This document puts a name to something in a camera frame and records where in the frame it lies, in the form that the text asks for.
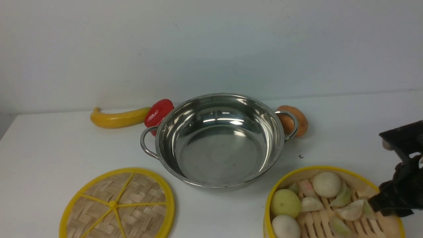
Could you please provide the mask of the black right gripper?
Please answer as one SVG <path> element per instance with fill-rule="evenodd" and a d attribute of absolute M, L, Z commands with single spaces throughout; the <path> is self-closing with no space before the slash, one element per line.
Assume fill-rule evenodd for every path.
<path fill-rule="evenodd" d="M 379 185 L 379 193 L 368 199 L 372 210 L 382 216 L 403 218 L 423 209 L 422 152 L 423 121 L 381 132 L 382 144 L 402 161 L 395 167 L 393 181 Z"/>

